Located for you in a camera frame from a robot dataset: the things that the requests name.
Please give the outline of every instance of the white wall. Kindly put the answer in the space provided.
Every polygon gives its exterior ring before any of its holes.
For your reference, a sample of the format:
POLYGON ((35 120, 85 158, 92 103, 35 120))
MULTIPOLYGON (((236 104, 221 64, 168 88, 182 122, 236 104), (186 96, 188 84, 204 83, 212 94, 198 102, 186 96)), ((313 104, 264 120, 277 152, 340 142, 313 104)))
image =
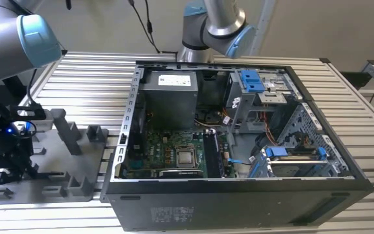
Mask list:
POLYGON ((326 57, 361 71, 374 59, 374 0, 277 0, 260 55, 326 57))
MULTIPOLYGON (((182 38, 182 15, 188 0, 149 0, 153 35, 160 50, 177 51, 182 38)), ((248 22, 257 24, 262 0, 238 0, 248 22)), ((145 2, 134 0, 144 22, 145 2)), ((154 53, 133 8, 126 0, 73 0, 68 11, 64 0, 45 0, 37 11, 70 51, 154 53)))

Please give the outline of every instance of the motherboard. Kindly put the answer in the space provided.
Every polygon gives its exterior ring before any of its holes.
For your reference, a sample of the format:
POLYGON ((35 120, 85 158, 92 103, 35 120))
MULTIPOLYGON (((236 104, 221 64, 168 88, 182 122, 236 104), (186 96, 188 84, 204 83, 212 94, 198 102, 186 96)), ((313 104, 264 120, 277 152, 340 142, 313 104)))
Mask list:
MULTIPOLYGON (((166 178, 178 177, 177 174, 189 174, 189 178, 208 178, 209 170, 218 165, 208 165, 206 153, 212 149, 205 147, 204 132, 153 132, 146 133, 145 157, 129 161, 128 178, 166 178)), ((212 157, 222 162, 220 177, 232 177, 233 166, 228 164, 229 145, 226 133, 216 135, 217 149, 212 157)))

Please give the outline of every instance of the blue drive bracket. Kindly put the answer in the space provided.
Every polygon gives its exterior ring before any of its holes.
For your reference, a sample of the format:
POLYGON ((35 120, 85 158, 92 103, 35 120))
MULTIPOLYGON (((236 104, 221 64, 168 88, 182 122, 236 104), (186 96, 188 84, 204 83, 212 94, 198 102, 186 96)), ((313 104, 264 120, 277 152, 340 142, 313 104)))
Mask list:
POLYGON ((241 80, 248 92, 262 93, 265 91, 257 71, 241 70, 241 80))

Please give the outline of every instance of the white label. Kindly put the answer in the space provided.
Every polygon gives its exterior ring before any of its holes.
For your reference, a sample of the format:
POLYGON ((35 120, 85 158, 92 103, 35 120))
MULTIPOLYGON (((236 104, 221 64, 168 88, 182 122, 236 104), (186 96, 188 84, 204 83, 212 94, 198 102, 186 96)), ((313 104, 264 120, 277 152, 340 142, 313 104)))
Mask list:
POLYGON ((230 121, 230 118, 229 118, 229 116, 226 116, 226 117, 224 118, 224 124, 228 124, 229 121, 230 121))
POLYGON ((166 86, 192 86, 192 81, 189 76, 178 75, 160 75, 158 85, 166 86))
POLYGON ((273 83, 264 83, 265 87, 276 87, 276 85, 273 83))

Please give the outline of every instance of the orange wire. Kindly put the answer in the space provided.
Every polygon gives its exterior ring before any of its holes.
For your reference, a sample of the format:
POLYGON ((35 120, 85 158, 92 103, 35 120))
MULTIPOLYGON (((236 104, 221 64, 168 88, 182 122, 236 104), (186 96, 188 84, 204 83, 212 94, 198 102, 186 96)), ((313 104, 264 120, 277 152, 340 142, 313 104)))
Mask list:
POLYGON ((272 144, 274 146, 277 146, 278 144, 276 143, 274 137, 273 137, 273 135, 270 133, 270 129, 268 127, 266 112, 262 112, 262 118, 264 118, 264 122, 265 122, 265 133, 266 133, 268 140, 272 142, 272 144))

